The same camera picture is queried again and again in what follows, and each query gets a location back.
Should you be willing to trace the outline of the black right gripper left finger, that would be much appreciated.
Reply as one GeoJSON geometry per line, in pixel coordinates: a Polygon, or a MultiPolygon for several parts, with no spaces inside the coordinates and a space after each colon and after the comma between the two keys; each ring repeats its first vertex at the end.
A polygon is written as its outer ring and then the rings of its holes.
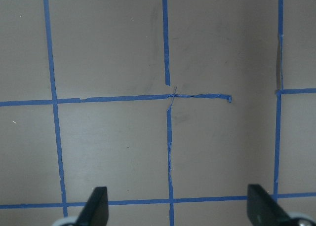
{"type": "Polygon", "coordinates": [[[96,187],[79,214],[77,226],[106,226],[109,219],[107,187],[96,187]]]}

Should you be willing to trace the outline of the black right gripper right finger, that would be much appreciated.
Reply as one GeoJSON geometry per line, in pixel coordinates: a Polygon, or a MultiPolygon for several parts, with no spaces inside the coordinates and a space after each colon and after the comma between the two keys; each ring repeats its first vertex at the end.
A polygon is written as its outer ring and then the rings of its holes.
{"type": "Polygon", "coordinates": [[[247,216],[253,226],[287,226],[289,215],[259,184],[247,187],[247,216]]]}

